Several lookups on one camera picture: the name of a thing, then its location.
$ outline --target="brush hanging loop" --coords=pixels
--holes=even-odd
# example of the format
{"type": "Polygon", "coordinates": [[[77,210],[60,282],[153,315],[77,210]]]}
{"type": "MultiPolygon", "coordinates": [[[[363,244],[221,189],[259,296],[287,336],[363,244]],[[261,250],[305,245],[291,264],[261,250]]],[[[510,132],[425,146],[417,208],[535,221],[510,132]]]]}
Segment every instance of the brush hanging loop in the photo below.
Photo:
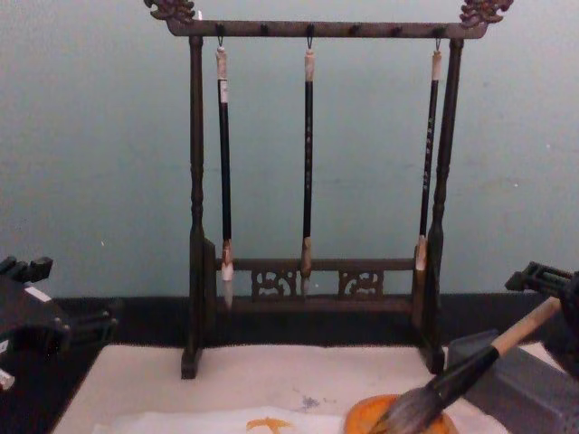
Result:
{"type": "Polygon", "coordinates": [[[220,47],[223,47],[223,36],[225,35],[225,26],[223,24],[217,24],[217,43],[220,47]]]}

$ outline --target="hanging hook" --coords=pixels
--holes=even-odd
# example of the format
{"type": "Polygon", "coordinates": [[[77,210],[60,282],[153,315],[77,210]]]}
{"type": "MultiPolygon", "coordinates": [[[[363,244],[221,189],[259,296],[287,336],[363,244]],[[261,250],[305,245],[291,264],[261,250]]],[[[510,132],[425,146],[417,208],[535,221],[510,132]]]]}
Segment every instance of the hanging hook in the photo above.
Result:
{"type": "Polygon", "coordinates": [[[223,35],[225,34],[225,26],[223,24],[217,24],[217,42],[220,47],[223,47],[223,35]]]}
{"type": "Polygon", "coordinates": [[[314,24],[309,24],[307,29],[308,49],[311,50],[311,43],[314,40],[314,24]]]}

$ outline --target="calligraphy brush rack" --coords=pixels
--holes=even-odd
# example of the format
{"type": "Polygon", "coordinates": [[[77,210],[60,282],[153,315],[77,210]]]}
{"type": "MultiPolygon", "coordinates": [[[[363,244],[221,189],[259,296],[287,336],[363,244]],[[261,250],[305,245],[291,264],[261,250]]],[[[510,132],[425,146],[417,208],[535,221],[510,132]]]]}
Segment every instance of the calligraphy brush rack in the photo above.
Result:
{"type": "MultiPolygon", "coordinates": [[[[204,38],[377,38],[449,40],[450,58],[446,77],[444,108],[437,155],[436,185],[432,222],[413,255],[401,259],[310,259],[310,271],[337,273],[339,288],[335,295],[299,293],[298,274],[303,276],[302,259],[233,259],[235,270],[252,274],[252,295],[236,297],[233,312],[397,312],[408,315],[420,336],[422,358],[431,373],[444,365],[439,315],[442,256],[442,216],[449,176],[454,119],[460,78],[460,57],[467,40],[482,38],[490,24],[502,19],[513,0],[465,0],[458,23],[348,23],[295,21],[220,21],[203,20],[186,0],[145,0],[151,15],[166,22],[176,37],[189,39],[191,55],[191,201],[192,229],[189,260],[189,324],[183,352],[183,378],[197,375],[199,360],[209,336],[216,328],[218,311],[229,307],[217,296],[217,270],[222,259],[216,257],[214,244],[205,238],[203,226],[204,105],[202,49],[204,38]],[[411,295],[385,294],[384,273],[413,273],[411,295]],[[275,289],[274,295],[268,294],[275,289]]],[[[430,182],[430,166],[427,173],[430,182]]],[[[229,173],[223,171],[229,182],[229,173]]]]}

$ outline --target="blue-gray wall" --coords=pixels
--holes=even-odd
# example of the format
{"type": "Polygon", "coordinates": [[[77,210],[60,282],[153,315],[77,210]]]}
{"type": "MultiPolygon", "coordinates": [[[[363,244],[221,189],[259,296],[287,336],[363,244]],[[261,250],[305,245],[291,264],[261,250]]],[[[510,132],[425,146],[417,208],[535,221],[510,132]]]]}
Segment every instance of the blue-gray wall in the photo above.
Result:
{"type": "MultiPolygon", "coordinates": [[[[442,0],[197,4],[205,19],[457,21],[460,10],[442,0]]],[[[579,269],[577,16],[575,1],[517,0],[466,44],[444,292],[502,291],[530,260],[579,269]]],[[[55,297],[186,294],[187,40],[140,0],[11,1],[0,23],[0,256],[52,256],[42,288],[55,297]]],[[[297,257],[305,41],[225,47],[234,253],[297,257]]],[[[215,48],[205,42],[204,224],[219,250],[215,48]]],[[[314,255],[412,255],[433,42],[314,48],[314,255]]],[[[407,292],[408,282],[386,284],[407,292]]]]}

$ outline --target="gray box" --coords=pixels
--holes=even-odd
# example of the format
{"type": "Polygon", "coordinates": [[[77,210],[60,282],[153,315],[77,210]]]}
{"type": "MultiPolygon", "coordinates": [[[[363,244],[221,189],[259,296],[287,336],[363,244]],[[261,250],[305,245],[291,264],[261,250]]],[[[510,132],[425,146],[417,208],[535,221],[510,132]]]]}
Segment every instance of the gray box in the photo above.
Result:
{"type": "MultiPolygon", "coordinates": [[[[449,365],[498,335],[495,330],[449,345],[449,365]]],[[[512,434],[579,434],[579,382],[520,348],[497,360],[464,398],[512,434]]]]}

